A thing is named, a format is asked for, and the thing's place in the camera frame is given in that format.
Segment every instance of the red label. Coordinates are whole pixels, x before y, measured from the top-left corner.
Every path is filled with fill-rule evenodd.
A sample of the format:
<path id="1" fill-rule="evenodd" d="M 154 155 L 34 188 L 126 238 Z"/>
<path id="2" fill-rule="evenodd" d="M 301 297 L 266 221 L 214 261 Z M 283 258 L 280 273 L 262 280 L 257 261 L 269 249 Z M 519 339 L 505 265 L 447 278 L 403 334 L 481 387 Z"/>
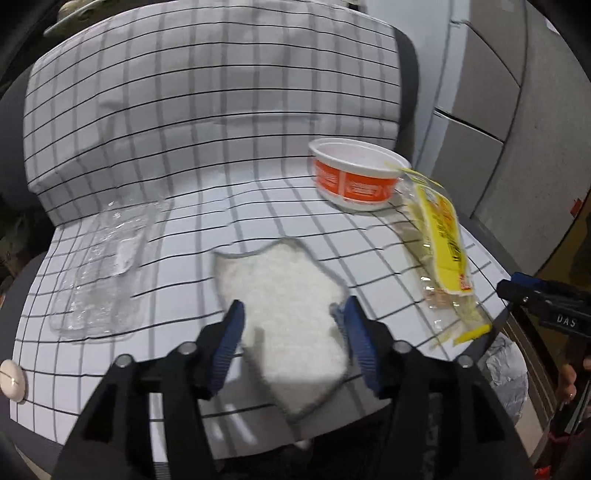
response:
<path id="1" fill-rule="evenodd" d="M 375 179 L 345 174 L 345 198 L 361 202 L 385 202 L 392 196 L 396 179 Z"/>
<path id="2" fill-rule="evenodd" d="M 581 201 L 581 199 L 577 199 L 573 205 L 573 207 L 570 209 L 570 214 L 573 217 L 576 217 L 579 212 L 581 211 L 581 207 L 583 206 L 583 202 Z"/>
<path id="3" fill-rule="evenodd" d="M 318 185 L 329 192 L 338 194 L 340 170 L 329 167 L 318 160 L 314 163 L 316 165 L 316 180 L 318 181 Z"/>

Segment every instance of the transparent plastic sheet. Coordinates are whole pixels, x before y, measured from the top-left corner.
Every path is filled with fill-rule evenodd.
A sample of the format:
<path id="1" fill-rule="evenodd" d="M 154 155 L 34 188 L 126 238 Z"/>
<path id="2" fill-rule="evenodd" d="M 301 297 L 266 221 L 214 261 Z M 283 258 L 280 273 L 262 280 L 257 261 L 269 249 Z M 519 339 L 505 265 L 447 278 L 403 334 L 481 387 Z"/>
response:
<path id="1" fill-rule="evenodd" d="M 49 317 L 60 336 L 83 339 L 132 329 L 143 315 L 142 298 L 151 269 L 139 268 L 153 256 L 148 240 L 169 200 L 112 202 L 93 220 L 76 249 Z"/>
<path id="2" fill-rule="evenodd" d="M 492 322 L 474 294 L 469 260 L 449 194 L 412 170 L 405 171 L 397 190 L 405 213 L 420 232 L 413 250 L 425 270 L 418 280 L 439 341 L 453 338 L 458 344 L 488 333 Z M 399 232 L 403 239 L 406 233 Z"/>

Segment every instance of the white surface with black grid lines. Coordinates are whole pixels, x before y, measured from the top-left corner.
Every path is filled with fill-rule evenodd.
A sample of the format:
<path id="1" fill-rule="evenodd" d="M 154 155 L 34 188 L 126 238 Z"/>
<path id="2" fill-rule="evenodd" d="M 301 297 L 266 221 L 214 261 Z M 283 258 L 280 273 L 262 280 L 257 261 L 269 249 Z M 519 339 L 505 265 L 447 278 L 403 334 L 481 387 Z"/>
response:
<path id="1" fill-rule="evenodd" d="M 138 361 L 163 356 L 222 318 L 211 270 L 214 249 L 247 252 L 296 236 L 396 338 L 444 359 L 466 347 L 428 345 L 433 331 L 417 288 L 420 266 L 405 255 L 407 247 L 393 230 L 407 222 L 397 206 L 378 214 L 343 213 L 319 198 L 313 184 L 307 143 L 315 136 L 394 146 L 400 94 L 392 28 L 314 2 L 207 5 L 170 2 L 107 19 L 49 52 L 32 70 L 25 113 L 27 174 L 59 225 L 17 331 L 13 358 L 25 369 L 29 391 L 24 403 L 11 404 L 11 418 L 59 443 L 117 355 L 130 353 Z M 261 24 L 275 25 L 272 47 L 279 48 L 284 63 L 275 62 L 290 68 L 229 67 L 234 61 L 266 64 L 260 46 L 266 28 L 252 28 Z M 330 34 L 319 34 L 323 28 Z M 203 43 L 204 35 L 210 42 L 205 50 L 185 48 Z M 212 41 L 212 35 L 219 39 Z M 245 41 L 247 48 L 238 47 L 241 58 L 233 48 Z M 298 42 L 299 47 L 285 46 Z M 150 53 L 165 48 L 171 49 L 166 55 Z M 217 54 L 224 68 L 208 66 Z M 200 62 L 207 68 L 196 68 Z M 302 62 L 306 67 L 298 68 Z M 163 79 L 163 72 L 172 70 L 186 77 Z M 369 78 L 371 72 L 378 80 Z M 230 96 L 237 91 L 240 96 Z M 290 101 L 294 92 L 305 95 Z M 261 114 L 259 107 L 271 100 L 273 112 Z M 164 181 L 174 206 L 152 232 L 157 256 L 143 258 L 140 267 L 150 269 L 153 279 L 149 290 L 138 292 L 148 299 L 148 315 L 125 335 L 83 342 L 59 338 L 48 321 L 59 312 L 54 294 L 82 261 L 78 250 L 93 214 L 116 196 L 144 194 L 153 179 Z M 125 186 L 114 189 L 115 184 Z M 504 304 L 493 285 L 507 274 L 466 231 L 462 235 L 476 294 L 496 317 Z M 317 436 L 384 405 L 357 368 L 332 400 L 295 427 L 262 392 L 239 350 L 224 389 L 200 403 L 216 458 Z M 159 398 L 151 404 L 154 459 L 165 461 Z"/>

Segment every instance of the white plastic cup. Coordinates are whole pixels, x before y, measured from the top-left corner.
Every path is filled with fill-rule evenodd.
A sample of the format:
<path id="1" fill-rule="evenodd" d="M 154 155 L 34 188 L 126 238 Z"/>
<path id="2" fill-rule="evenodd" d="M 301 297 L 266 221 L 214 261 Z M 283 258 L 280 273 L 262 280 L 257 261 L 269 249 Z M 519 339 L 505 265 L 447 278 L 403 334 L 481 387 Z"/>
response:
<path id="1" fill-rule="evenodd" d="M 402 169 L 410 168 L 397 153 L 359 140 L 318 138 L 309 147 L 320 195 L 360 212 L 386 207 Z"/>

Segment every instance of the orange label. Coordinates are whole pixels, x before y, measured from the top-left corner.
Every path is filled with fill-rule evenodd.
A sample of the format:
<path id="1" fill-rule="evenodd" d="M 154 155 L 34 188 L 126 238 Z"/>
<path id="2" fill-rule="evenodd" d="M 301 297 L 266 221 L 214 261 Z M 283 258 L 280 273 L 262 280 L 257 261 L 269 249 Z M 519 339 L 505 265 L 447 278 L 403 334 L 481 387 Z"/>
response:
<path id="1" fill-rule="evenodd" d="M 315 159 L 318 185 L 335 195 L 342 194 L 346 200 L 360 202 L 385 202 L 398 179 L 375 179 L 329 167 Z"/>
<path id="2" fill-rule="evenodd" d="M 318 184 L 331 193 L 339 194 L 340 170 L 329 167 L 318 160 L 314 163 L 316 164 L 316 179 Z"/>
<path id="3" fill-rule="evenodd" d="M 345 173 L 345 195 L 351 200 L 361 202 L 385 202 L 392 196 L 397 179 L 375 179 Z"/>

